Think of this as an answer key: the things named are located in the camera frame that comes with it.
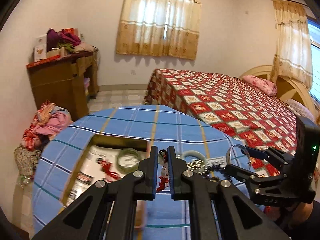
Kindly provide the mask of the person's right hand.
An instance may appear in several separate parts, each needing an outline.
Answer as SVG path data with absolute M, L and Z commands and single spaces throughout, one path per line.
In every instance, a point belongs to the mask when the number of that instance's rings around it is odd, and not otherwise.
M 301 203 L 279 227 L 291 239 L 319 239 L 319 202 Z

